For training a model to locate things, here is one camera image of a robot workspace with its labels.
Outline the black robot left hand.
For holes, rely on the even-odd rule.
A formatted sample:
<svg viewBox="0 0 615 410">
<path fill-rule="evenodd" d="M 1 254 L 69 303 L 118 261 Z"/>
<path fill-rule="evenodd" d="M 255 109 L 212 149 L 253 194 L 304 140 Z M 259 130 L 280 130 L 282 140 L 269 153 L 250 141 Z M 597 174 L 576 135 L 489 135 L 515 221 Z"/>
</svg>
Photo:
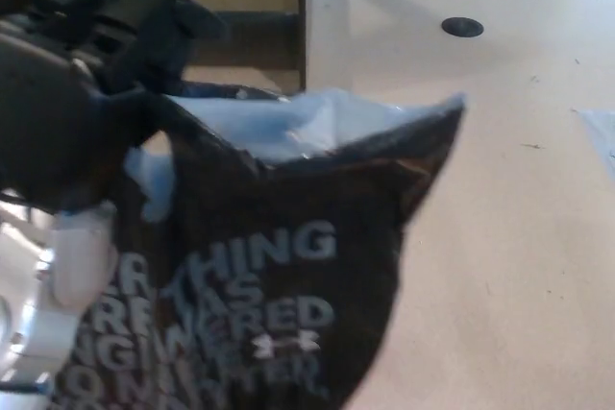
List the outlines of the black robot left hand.
<svg viewBox="0 0 615 410">
<path fill-rule="evenodd" d="M 1 18 L 1 194 L 46 211 L 101 201 L 193 44 L 225 21 L 194 0 L 31 0 Z"/>
</svg>

